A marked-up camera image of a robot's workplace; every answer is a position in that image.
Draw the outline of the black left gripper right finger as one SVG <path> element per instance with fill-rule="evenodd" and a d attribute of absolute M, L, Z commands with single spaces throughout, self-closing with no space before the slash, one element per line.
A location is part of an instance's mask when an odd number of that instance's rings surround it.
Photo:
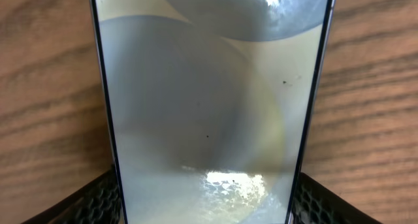
<path fill-rule="evenodd" d="M 381 224 L 301 173 L 293 196 L 292 224 Z"/>

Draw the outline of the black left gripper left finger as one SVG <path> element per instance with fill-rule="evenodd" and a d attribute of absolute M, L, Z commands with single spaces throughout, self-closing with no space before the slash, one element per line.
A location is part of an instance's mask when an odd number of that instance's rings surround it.
<path fill-rule="evenodd" d="M 118 224 L 121 197 L 115 168 L 23 224 Z"/>

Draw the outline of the blue Galaxy smartphone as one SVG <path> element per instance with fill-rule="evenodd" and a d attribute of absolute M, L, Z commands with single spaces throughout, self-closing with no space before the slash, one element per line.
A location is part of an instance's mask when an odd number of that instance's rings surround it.
<path fill-rule="evenodd" d="M 288 223 L 335 0 L 90 0 L 126 223 Z"/>

